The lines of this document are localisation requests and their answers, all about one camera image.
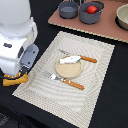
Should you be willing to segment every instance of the dark table surface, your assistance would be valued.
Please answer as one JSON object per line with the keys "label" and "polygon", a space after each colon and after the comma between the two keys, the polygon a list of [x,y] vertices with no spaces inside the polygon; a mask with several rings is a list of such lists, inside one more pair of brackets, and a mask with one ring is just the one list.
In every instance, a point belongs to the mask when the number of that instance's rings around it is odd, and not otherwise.
{"label": "dark table surface", "polygon": [[[39,32],[35,44],[40,51],[34,64],[59,31],[115,45],[89,128],[128,128],[128,44],[48,24],[48,19],[61,1],[30,0],[32,16]],[[2,84],[3,81],[0,79],[0,105],[28,115],[51,128],[76,128],[76,126],[12,96],[18,85],[3,87]]]}

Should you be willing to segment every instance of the plate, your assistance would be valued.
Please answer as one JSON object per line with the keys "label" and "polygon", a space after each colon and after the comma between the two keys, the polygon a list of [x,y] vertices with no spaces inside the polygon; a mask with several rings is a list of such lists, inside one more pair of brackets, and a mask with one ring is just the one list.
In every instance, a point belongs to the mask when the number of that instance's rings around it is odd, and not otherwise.
{"label": "plate", "polygon": [[81,74],[83,70],[83,64],[81,60],[73,64],[60,64],[60,59],[57,60],[55,64],[55,69],[58,75],[60,75],[63,78],[73,79]]}

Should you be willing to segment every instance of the black pot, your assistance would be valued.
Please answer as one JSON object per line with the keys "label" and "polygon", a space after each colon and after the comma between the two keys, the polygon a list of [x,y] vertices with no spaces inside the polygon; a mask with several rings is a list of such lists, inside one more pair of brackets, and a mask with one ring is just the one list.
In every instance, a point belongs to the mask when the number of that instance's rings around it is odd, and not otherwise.
{"label": "black pot", "polygon": [[59,4],[58,8],[61,17],[71,19],[78,15],[79,5],[74,1],[64,1]]}
{"label": "black pot", "polygon": [[[87,8],[89,6],[95,6],[98,11],[95,14],[88,14],[87,13]],[[100,15],[102,13],[102,6],[98,3],[95,2],[86,2],[80,6],[80,11],[79,11],[79,18],[80,21],[86,24],[94,24],[99,21]]]}

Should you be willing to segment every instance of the fork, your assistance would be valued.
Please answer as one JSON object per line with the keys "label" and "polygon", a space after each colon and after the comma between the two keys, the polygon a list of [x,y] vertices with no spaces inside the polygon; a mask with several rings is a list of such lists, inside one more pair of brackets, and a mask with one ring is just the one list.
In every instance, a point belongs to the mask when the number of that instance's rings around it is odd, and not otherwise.
{"label": "fork", "polygon": [[81,90],[84,89],[84,86],[83,85],[77,84],[77,83],[72,82],[70,80],[67,80],[65,78],[60,78],[60,77],[58,77],[55,74],[52,74],[50,72],[45,71],[45,72],[43,72],[43,75],[46,76],[46,77],[48,77],[48,78],[50,78],[50,79],[52,79],[52,80],[59,80],[59,81],[61,81],[63,83],[66,83],[66,84],[71,85],[73,87],[76,87],[78,89],[81,89]]}

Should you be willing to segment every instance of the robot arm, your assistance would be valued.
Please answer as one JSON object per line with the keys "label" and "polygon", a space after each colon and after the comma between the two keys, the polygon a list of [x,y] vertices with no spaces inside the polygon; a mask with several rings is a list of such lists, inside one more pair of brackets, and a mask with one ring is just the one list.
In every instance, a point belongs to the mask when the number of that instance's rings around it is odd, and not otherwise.
{"label": "robot arm", "polygon": [[0,68],[6,75],[16,76],[22,66],[30,68],[39,51],[33,44],[37,27],[30,14],[29,0],[0,0]]}

